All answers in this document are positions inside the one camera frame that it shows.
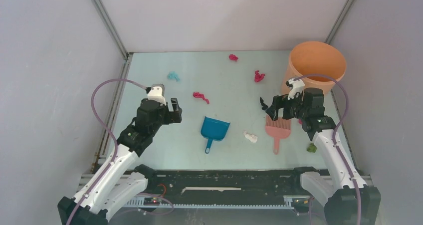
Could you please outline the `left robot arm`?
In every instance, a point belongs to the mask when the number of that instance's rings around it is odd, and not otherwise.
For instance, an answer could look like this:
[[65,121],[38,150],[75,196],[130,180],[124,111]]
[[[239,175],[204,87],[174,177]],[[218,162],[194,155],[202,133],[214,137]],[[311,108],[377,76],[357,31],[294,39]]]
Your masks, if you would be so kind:
[[115,213],[132,197],[144,191],[152,193],[158,180],[145,174],[151,168],[140,165],[129,178],[117,185],[121,176],[152,144],[154,136],[163,125],[181,123],[182,109],[177,98],[171,98],[173,110],[167,103],[161,104],[145,98],[137,109],[137,115],[121,132],[113,153],[91,180],[74,197],[63,197],[57,207],[64,225],[106,225]]

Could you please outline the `pink plastic brush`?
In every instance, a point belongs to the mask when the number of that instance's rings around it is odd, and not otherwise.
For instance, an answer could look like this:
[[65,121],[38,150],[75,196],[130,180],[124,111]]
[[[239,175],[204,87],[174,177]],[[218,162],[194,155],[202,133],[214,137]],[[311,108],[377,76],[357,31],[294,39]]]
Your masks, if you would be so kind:
[[287,139],[291,134],[291,121],[278,117],[273,121],[266,115],[265,131],[267,135],[274,139],[273,153],[278,155],[280,149],[280,141]]

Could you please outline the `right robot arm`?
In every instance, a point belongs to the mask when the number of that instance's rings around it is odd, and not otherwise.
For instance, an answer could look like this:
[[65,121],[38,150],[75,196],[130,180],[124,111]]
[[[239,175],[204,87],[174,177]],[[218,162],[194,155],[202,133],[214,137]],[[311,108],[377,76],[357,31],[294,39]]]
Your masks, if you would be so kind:
[[331,184],[317,171],[301,167],[301,173],[290,180],[291,190],[296,194],[308,191],[324,207],[329,225],[374,225],[381,194],[367,184],[347,157],[334,120],[325,115],[324,98],[321,89],[306,88],[293,98],[276,95],[270,106],[260,99],[270,120],[276,121],[282,109],[284,120],[296,118],[302,122],[302,129],[317,147],[330,174]]

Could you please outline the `blue plastic dustpan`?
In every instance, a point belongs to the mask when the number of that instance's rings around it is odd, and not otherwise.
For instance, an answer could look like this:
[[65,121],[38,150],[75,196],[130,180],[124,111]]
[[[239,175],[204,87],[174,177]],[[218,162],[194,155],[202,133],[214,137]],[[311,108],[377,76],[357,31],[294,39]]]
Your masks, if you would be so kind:
[[221,141],[225,138],[229,126],[229,122],[209,117],[204,118],[201,128],[201,135],[208,140],[205,148],[206,154],[210,152],[213,141]]

